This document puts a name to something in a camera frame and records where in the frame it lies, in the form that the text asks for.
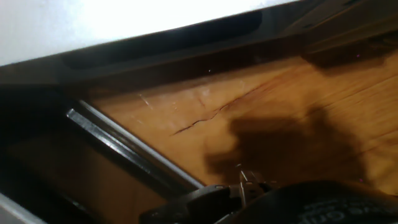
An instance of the white surface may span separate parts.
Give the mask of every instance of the white surface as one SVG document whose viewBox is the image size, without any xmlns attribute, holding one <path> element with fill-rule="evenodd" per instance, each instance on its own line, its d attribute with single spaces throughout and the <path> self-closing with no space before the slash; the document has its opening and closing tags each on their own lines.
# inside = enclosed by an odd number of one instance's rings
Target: white surface
<svg viewBox="0 0 398 224">
<path fill-rule="evenodd" d="M 37 218 L 3 194 L 0 194 L 0 223 L 45 224 L 41 219 Z"/>
<path fill-rule="evenodd" d="M 297 0 L 0 0 L 0 66 Z"/>
</svg>

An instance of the black object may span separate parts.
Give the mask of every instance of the black object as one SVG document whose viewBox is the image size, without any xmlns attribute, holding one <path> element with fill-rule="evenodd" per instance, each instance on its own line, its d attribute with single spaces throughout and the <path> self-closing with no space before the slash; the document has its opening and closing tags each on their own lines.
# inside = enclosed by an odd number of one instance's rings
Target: black object
<svg viewBox="0 0 398 224">
<path fill-rule="evenodd" d="M 248 203 L 271 190 L 258 173 L 242 171 L 241 183 L 225 187 L 211 185 L 180 197 L 167 205 L 143 213 L 141 224 L 221 223 Z"/>
<path fill-rule="evenodd" d="M 363 184 L 323 180 L 272 190 L 258 177 L 243 171 L 239 185 L 197 190 L 143 213 L 140 223 L 398 223 L 398 198 Z"/>
<path fill-rule="evenodd" d="M 261 22 L 262 12 L 254 11 L 183 29 L 72 51 L 63 55 L 62 60 L 74 70 L 106 66 L 240 37 L 256 31 Z"/>
</svg>

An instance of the wood grain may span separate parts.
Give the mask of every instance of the wood grain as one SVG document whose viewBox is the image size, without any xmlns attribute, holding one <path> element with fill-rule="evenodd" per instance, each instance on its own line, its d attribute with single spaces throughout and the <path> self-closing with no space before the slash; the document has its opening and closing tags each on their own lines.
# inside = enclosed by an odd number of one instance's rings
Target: wood grain
<svg viewBox="0 0 398 224">
<path fill-rule="evenodd" d="M 109 96 L 93 88 L 90 101 L 206 184 L 245 168 L 277 186 L 342 179 L 396 194 L 397 62 L 391 52 L 320 68 L 296 56 Z"/>
</svg>

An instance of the wooden surface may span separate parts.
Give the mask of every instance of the wooden surface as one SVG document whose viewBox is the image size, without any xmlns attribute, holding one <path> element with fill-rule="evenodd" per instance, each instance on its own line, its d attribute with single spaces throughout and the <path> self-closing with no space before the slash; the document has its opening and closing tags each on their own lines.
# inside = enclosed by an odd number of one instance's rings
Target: wooden surface
<svg viewBox="0 0 398 224">
<path fill-rule="evenodd" d="M 20 142 L 8 152 L 103 223 L 135 224 L 165 200 L 68 131 Z"/>
<path fill-rule="evenodd" d="M 398 52 L 362 52 L 322 56 L 322 67 L 255 55 L 145 90 L 96 85 L 88 100 L 205 184 L 235 183 L 243 168 L 276 186 L 338 179 L 397 194 Z"/>
</svg>

